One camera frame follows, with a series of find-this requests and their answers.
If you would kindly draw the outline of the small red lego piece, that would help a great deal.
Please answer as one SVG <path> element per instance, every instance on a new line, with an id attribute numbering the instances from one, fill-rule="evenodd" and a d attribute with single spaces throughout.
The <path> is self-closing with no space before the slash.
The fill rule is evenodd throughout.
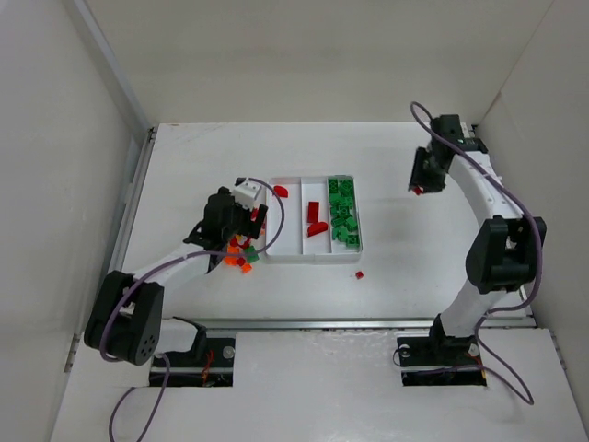
<path id="1" fill-rule="evenodd" d="M 310 201 L 307 205 L 307 222 L 315 224 L 319 220 L 319 202 Z"/>

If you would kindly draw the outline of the red arch lego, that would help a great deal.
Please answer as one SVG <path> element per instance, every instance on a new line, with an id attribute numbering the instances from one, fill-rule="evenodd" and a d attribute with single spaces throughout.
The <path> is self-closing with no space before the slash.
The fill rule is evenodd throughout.
<path id="1" fill-rule="evenodd" d="M 312 223 L 307 227 L 307 236 L 312 238 L 318 234 L 324 233 L 329 229 L 329 224 L 324 221 L 318 221 L 316 223 Z"/>

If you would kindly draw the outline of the red semicircle lego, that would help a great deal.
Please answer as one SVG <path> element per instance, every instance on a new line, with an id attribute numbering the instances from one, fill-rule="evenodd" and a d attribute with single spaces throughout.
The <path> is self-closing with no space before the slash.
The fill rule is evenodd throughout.
<path id="1" fill-rule="evenodd" d="M 282 185 L 275 185 L 273 187 L 273 190 L 280 198 L 288 198 L 289 197 L 288 189 L 283 187 Z"/>

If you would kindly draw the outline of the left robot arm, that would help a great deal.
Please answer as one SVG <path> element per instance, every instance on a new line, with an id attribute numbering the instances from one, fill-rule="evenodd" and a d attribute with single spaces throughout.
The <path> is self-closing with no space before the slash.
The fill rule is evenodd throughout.
<path id="1" fill-rule="evenodd" d="M 244 257 L 231 239 L 260 236 L 268 207 L 258 204 L 268 183 L 239 179 L 209 196 L 202 220 L 169 255 L 141 270 L 109 272 L 84 330 L 86 346 L 108 362 L 142 366 L 153 356 L 198 353 L 206 331 L 193 320 L 167 319 L 164 302 L 185 284 L 210 274 L 224 259 Z"/>

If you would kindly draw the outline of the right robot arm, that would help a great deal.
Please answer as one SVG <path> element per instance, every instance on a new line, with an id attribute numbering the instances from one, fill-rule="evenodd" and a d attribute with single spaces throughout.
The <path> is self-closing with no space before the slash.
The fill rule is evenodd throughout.
<path id="1" fill-rule="evenodd" d="M 474 346 L 478 322 L 507 294 L 535 279 L 547 226 L 540 217 L 526 219 L 494 172 L 487 147 L 464 135 L 457 115 L 433 118 L 429 128 L 433 135 L 415 152 L 409 189 L 417 195 L 438 193 L 452 178 L 467 198 L 479 232 L 466 256 L 463 287 L 435 317 L 428 337 L 410 339 L 409 347 L 415 355 L 452 365 Z"/>

